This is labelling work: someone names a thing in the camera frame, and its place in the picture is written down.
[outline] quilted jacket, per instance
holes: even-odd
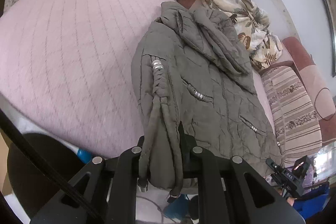
[[[132,60],[132,83],[145,133],[139,175],[155,187],[183,186],[178,126],[214,155],[241,156],[260,175],[281,162],[259,103],[252,68],[230,18],[201,7],[161,4]]]

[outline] striped cushion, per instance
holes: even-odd
[[[322,146],[319,121],[302,82],[292,68],[280,66],[262,77],[285,166]]]

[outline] black cable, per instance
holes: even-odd
[[[27,140],[22,136],[19,130],[13,125],[13,123],[8,119],[1,109],[0,128],[38,170],[40,170],[48,179],[54,182],[76,203],[81,205],[89,215],[91,215],[100,223],[104,223],[104,220],[102,219],[101,215],[99,215],[97,210],[36,152],[36,150],[30,145],[29,142],[27,142]]]
[[[330,120],[336,115],[336,110],[335,110],[334,114],[331,116],[330,119],[325,119],[325,118],[323,118],[323,117],[319,114],[319,112],[317,111],[317,108],[316,108],[316,106],[315,106],[315,105],[316,105],[316,99],[317,99],[317,97],[319,96],[320,92],[321,92],[322,90],[324,90],[324,89],[329,90],[329,89],[326,88],[326,87],[321,88],[321,90],[317,93],[317,95],[316,95],[316,97],[315,97],[315,100],[314,100],[314,108],[315,108],[317,114],[318,114],[323,120],[325,120],[325,121],[330,121]]]
[[[137,198],[142,198],[142,199],[144,199],[144,200],[147,200],[147,201],[153,203],[153,204],[156,206],[157,210],[161,213],[161,224],[163,224],[163,218],[164,218],[164,217],[170,219],[170,220],[171,220],[172,222],[174,222],[174,223],[177,223],[177,222],[176,222],[175,220],[173,220],[172,218],[166,216],[166,215],[164,214],[164,212],[161,210],[160,206],[157,205],[153,200],[150,200],[149,198],[145,198],[144,196],[136,196],[136,197],[137,197]]]

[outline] floral blanket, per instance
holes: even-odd
[[[261,70],[268,68],[282,54],[282,44],[268,30],[266,12],[251,0],[202,0],[205,7],[220,9],[235,26],[239,40],[250,55],[251,64]]]

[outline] jacket pocket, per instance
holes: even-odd
[[[267,136],[266,132],[263,132],[262,130],[256,128],[251,122],[246,120],[243,116],[239,115],[239,118],[241,121],[246,124],[250,129],[252,129],[255,133],[262,135],[262,136]]]
[[[207,102],[207,103],[213,103],[213,99],[211,97],[198,92],[191,84],[187,83],[183,78],[182,78],[182,82],[186,86],[189,93],[192,96],[194,96],[196,99],[198,99],[199,101]]]

